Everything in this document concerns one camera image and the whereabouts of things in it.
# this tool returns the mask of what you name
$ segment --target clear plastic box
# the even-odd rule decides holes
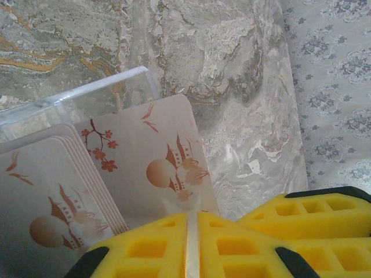
[[[0,112],[0,143],[59,123],[79,123],[161,98],[146,67]]]

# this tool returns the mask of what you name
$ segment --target gray floral fabric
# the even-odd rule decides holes
[[[371,0],[282,0],[311,189],[371,193]]]

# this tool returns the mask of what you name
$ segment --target playing card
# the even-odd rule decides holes
[[[20,277],[65,274],[93,244],[113,236],[60,140],[0,156],[1,261]]]
[[[182,95],[75,125],[125,222],[218,213],[189,101]]]
[[[81,158],[85,163],[81,164],[84,171],[89,171],[91,174],[89,175],[92,178],[92,187],[90,191],[94,196],[95,201],[97,202],[98,206],[101,207],[102,213],[107,218],[108,215],[114,217],[114,222],[117,228],[114,228],[114,233],[119,234],[123,231],[128,230],[122,216],[120,215],[115,203],[113,202],[111,195],[108,193],[106,186],[104,185],[103,180],[101,179],[99,173],[97,172],[92,160],[89,157],[88,152],[82,145],[81,139],[78,136],[78,133],[75,130],[75,127],[71,124],[64,123],[56,126],[52,126],[48,129],[41,130],[37,133],[30,134],[29,136],[25,136],[11,142],[7,142],[3,145],[0,145],[0,154],[4,152],[9,152],[13,149],[20,148],[22,146],[28,145],[33,142],[37,142],[39,140],[51,137],[51,136],[68,136],[73,140],[73,145],[75,147],[75,151],[78,152],[77,157]]]

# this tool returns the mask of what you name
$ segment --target marble surface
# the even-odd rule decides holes
[[[278,0],[3,0],[0,25],[0,109],[144,65],[191,101],[223,216],[307,189]]]

